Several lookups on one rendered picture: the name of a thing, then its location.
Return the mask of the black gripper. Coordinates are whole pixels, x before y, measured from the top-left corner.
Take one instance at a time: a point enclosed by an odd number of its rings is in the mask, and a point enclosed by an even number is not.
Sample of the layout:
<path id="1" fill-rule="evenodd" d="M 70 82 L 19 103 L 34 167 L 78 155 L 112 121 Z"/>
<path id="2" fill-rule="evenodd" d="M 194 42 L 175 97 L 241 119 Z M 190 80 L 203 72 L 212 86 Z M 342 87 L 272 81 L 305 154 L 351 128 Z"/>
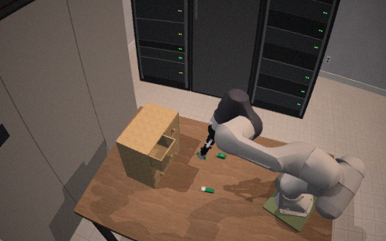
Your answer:
<path id="1" fill-rule="evenodd" d="M 201 151 L 199 155 L 197 156 L 199 159 L 203 160 L 204 156 L 207 154 L 208 150 L 211 149 L 212 145 L 214 145 L 214 135 L 215 135 L 215 130 L 209 125 L 208 126 L 208 132 L 209 135 L 207 136 L 206 144 L 204 144 L 204 147 L 200 148 Z M 202 154 L 203 153 L 203 154 Z"/>

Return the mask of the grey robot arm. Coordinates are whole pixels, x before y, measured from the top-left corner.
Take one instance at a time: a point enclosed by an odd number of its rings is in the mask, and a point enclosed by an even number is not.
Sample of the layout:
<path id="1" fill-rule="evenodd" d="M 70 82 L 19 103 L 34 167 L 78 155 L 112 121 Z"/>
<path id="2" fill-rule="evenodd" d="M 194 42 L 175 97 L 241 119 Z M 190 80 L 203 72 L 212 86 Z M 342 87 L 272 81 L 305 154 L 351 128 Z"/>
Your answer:
<path id="1" fill-rule="evenodd" d="M 275 180 L 278 193 L 274 198 L 281 214 L 305 218 L 314 195 L 317 212 L 323 218 L 337 219 L 365 177 L 366 166 L 356 156 L 334 159 L 304 141 L 273 148 L 253 142 L 262 133 L 263 123 L 243 90 L 227 91 L 208 124 L 215 130 L 214 141 L 221 151 L 281 172 Z"/>

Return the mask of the small wooden chest of drawers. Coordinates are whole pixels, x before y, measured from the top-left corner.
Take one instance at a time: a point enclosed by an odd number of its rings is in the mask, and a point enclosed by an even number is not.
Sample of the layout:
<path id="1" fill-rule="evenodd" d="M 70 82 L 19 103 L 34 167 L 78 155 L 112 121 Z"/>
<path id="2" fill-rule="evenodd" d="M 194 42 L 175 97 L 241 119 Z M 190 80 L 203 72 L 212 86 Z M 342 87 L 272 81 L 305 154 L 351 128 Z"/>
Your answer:
<path id="1" fill-rule="evenodd" d="M 131 121 L 116 146 L 128 177 L 156 188 L 148 155 L 179 112 L 147 102 Z"/>

